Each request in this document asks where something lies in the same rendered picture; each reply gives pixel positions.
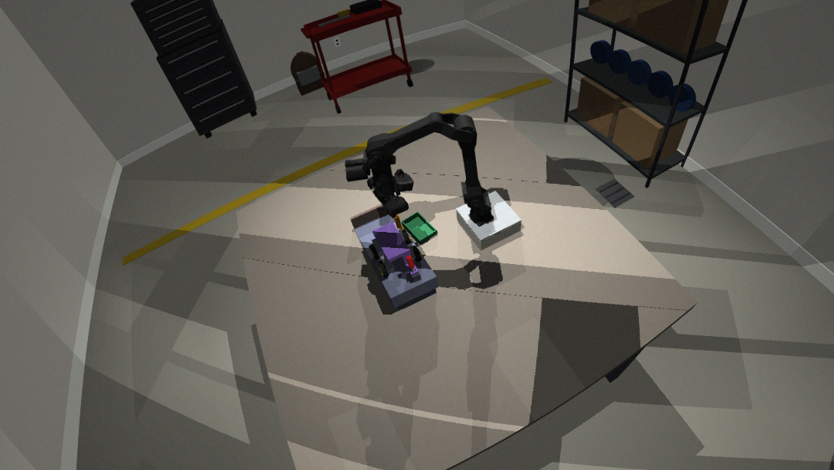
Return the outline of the green tray floor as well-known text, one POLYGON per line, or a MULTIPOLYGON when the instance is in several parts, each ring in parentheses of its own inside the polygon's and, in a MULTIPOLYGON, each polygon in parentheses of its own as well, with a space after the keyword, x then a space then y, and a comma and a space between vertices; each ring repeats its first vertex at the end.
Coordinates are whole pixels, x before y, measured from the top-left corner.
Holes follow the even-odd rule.
POLYGON ((419 216, 415 216, 413 219, 405 223, 407 227, 419 238, 422 239, 423 237, 428 236, 434 230, 427 225, 419 216))

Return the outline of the green tray rim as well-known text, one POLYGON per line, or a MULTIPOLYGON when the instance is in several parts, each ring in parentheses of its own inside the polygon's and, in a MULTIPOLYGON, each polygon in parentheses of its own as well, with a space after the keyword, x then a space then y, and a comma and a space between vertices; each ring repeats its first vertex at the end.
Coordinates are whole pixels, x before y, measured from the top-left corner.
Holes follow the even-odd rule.
POLYGON ((411 236, 412 236, 412 237, 414 237, 414 238, 415 238, 415 239, 416 239, 416 240, 420 243, 420 245, 422 245, 425 241, 427 241, 427 240, 431 239, 433 236, 436 236, 436 234, 438 234, 437 230, 433 227, 433 225, 432 225, 432 224, 430 224, 430 223, 429 223, 429 222, 428 222, 428 221, 427 221, 427 220, 426 220, 426 219, 425 219, 425 218, 424 218, 424 217, 423 217, 423 216, 422 216, 422 215, 421 215, 418 211, 417 211, 416 213, 412 214, 411 216, 407 217, 405 220, 402 220, 401 222, 402 222, 402 226, 403 226, 404 228, 406 228, 406 229, 410 232, 411 236), (411 231, 411 230, 407 227, 407 225, 405 225, 405 223, 407 223, 408 221, 410 221, 411 219, 413 219, 415 216, 419 216, 419 217, 420 217, 420 218, 421 218, 421 219, 422 219, 422 220, 423 220, 423 221, 424 221, 427 225, 429 225, 429 226, 430 226, 430 227, 431 227, 434 231, 433 231, 432 233, 430 233, 428 236, 423 237, 422 239, 419 239, 419 238, 418 238, 418 237, 417 237, 417 236, 416 236, 416 235, 415 235, 415 234, 414 234, 414 233, 413 233, 413 232, 412 232, 412 231, 411 231))

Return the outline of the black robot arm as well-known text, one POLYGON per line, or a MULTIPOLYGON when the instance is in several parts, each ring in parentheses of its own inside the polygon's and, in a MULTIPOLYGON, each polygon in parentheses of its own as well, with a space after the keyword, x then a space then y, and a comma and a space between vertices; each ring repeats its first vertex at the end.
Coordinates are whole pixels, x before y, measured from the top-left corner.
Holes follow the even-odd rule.
MULTIPOLYGON (((479 227, 494 218, 491 214, 491 203, 486 188, 482 188, 477 178, 477 164, 475 147, 477 131, 471 116, 459 116, 457 113, 433 112, 423 119, 408 124, 406 127, 391 133, 379 133, 368 139, 367 150, 363 158, 346 160, 346 179, 368 179, 370 169, 373 178, 385 181, 392 175, 391 165, 396 163, 395 151, 433 132, 441 133, 447 138, 457 141, 461 147, 466 181, 461 182, 464 203, 471 207, 469 218, 479 227), (450 123, 450 124, 449 124, 450 123), (451 126, 454 124, 454 127, 451 126)), ((396 195, 400 191, 411 191, 414 181, 402 169, 397 169, 393 177, 396 181, 396 195)))

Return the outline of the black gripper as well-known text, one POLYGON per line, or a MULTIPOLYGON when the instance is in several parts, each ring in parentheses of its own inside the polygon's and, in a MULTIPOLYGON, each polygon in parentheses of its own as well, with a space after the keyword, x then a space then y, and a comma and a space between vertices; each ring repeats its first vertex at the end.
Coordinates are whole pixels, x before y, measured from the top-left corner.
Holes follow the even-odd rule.
POLYGON ((395 195, 395 186, 393 186, 393 182, 396 179, 391 175, 389 179, 385 181, 377 181, 373 177, 367 179, 367 184, 369 188, 375 188, 373 193, 375 197, 380 201, 383 205, 384 210, 395 218, 397 214, 400 214, 404 211, 409 209, 408 203, 404 199, 404 197, 395 195))

